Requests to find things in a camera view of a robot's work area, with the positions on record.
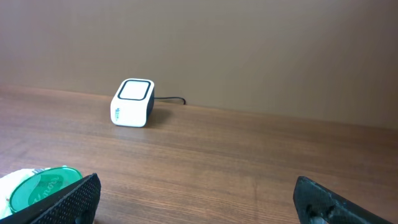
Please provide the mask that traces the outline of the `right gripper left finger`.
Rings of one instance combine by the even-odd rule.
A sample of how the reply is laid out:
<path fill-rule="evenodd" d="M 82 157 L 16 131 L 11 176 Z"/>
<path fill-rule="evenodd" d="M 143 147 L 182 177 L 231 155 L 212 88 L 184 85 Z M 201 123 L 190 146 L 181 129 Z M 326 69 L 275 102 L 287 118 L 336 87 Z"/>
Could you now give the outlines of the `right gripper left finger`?
<path fill-rule="evenodd" d="M 1 220 L 1 224 L 94 224 L 101 182 L 96 173 Z"/>

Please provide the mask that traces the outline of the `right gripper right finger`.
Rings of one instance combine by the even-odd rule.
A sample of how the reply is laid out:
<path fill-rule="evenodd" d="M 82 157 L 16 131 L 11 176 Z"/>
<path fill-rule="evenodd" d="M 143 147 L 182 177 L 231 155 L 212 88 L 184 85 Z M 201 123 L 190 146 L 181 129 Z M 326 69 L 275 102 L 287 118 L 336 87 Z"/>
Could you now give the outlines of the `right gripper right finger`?
<path fill-rule="evenodd" d="M 293 201 L 301 224 L 391 224 L 305 176 L 296 181 Z"/>

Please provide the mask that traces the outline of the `green lid seasoning jar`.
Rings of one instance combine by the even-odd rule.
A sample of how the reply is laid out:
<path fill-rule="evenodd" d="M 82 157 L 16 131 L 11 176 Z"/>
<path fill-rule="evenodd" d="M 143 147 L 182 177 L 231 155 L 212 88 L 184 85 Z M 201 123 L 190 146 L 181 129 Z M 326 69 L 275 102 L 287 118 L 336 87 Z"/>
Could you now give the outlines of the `green lid seasoning jar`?
<path fill-rule="evenodd" d="M 67 166 L 34 170 L 33 176 L 23 180 L 11 192 L 11 212 L 19 212 L 82 178 L 78 170 Z"/>

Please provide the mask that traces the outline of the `light green wipes packet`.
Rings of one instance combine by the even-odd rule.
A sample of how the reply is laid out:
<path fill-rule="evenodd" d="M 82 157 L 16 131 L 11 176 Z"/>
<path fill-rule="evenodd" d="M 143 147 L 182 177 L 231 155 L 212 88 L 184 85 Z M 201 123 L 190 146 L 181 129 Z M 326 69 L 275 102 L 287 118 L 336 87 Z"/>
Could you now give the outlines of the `light green wipes packet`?
<path fill-rule="evenodd" d="M 66 166 L 58 167 L 57 169 L 20 169 L 1 177 L 1 219 L 12 215 L 9 200 L 13 191 L 23 181 L 32 176 L 39 175 L 50 180 L 58 178 L 59 181 L 63 182 L 67 176 L 63 168 L 66 168 Z"/>

